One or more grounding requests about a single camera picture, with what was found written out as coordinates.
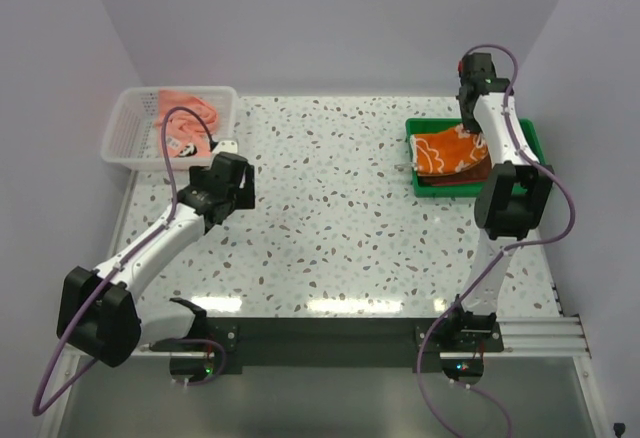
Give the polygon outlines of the peach pink towel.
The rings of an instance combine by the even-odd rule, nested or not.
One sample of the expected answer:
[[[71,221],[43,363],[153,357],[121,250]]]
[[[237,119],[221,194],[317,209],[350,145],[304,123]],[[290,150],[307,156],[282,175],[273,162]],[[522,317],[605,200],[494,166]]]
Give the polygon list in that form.
[[[210,155],[219,125],[219,114],[213,105],[189,93],[160,89],[157,106],[154,126],[159,132],[160,152],[166,148],[170,158]]]

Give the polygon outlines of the orange patterned cream towel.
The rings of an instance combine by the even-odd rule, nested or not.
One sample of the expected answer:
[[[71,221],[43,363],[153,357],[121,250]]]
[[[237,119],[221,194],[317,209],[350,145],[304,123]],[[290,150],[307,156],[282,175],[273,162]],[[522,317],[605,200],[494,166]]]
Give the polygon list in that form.
[[[453,176],[491,164],[484,135],[471,133],[462,124],[434,133],[411,134],[409,145],[411,166],[419,176]]]

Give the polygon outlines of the brown towel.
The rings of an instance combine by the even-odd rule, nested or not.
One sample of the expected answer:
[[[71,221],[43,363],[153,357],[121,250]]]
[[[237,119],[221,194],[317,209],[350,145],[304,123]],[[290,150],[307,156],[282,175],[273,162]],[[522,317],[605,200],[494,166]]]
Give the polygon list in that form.
[[[463,186],[483,183],[490,174],[492,162],[489,157],[482,161],[451,175],[419,175],[417,183],[420,186],[444,187]]]

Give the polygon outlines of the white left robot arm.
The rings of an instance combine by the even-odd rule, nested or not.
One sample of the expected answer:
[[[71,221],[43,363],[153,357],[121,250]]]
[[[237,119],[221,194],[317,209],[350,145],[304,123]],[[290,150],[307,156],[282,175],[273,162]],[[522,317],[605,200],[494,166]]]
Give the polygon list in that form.
[[[128,247],[91,270],[65,278],[57,336],[94,359],[117,367],[138,347],[172,340],[185,350],[208,337],[205,311],[182,298],[144,315],[145,289],[184,249],[236,210],[255,206],[254,168],[246,158],[221,152],[208,167],[192,167],[188,185]]]

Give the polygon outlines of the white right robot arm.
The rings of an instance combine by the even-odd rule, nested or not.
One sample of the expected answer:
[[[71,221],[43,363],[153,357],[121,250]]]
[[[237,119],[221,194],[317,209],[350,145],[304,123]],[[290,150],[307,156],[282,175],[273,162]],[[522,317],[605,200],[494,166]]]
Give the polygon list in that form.
[[[512,81],[500,78],[489,53],[473,49],[458,65],[457,95],[466,131],[483,136],[492,168],[474,204],[480,230],[471,275],[437,340],[443,351],[502,349],[498,298],[516,246],[538,227],[552,180],[526,142],[513,111]]]

